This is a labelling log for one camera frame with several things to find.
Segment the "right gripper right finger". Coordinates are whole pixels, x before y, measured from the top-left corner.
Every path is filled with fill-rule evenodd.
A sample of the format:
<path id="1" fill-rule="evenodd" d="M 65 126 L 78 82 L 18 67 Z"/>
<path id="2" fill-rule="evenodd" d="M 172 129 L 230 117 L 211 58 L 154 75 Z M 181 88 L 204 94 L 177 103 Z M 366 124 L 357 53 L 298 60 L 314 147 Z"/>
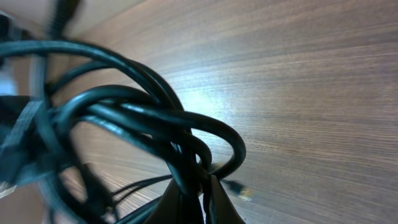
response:
<path id="1" fill-rule="evenodd" d="M 245 224 L 215 175 L 205 190 L 205 213 L 206 224 Z"/>

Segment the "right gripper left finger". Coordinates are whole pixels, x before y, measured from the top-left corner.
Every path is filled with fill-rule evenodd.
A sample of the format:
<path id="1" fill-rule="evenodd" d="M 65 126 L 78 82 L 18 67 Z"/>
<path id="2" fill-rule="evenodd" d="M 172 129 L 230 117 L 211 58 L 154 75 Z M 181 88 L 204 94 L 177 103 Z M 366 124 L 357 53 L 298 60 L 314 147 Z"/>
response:
<path id="1" fill-rule="evenodd" d="M 183 198 L 178 184 L 172 179 L 144 224 L 183 224 Z"/>

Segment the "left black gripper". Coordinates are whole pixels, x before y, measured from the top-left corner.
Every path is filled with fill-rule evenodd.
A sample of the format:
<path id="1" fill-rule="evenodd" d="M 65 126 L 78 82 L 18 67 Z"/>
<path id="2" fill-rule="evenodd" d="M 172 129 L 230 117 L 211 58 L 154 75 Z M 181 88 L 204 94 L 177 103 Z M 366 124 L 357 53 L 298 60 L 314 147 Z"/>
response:
<path id="1" fill-rule="evenodd" d="M 36 139 L 34 118 L 42 102 L 19 96 L 13 78 L 14 67 L 1 58 L 1 197 L 17 186 L 40 178 L 37 158 L 40 141 Z"/>

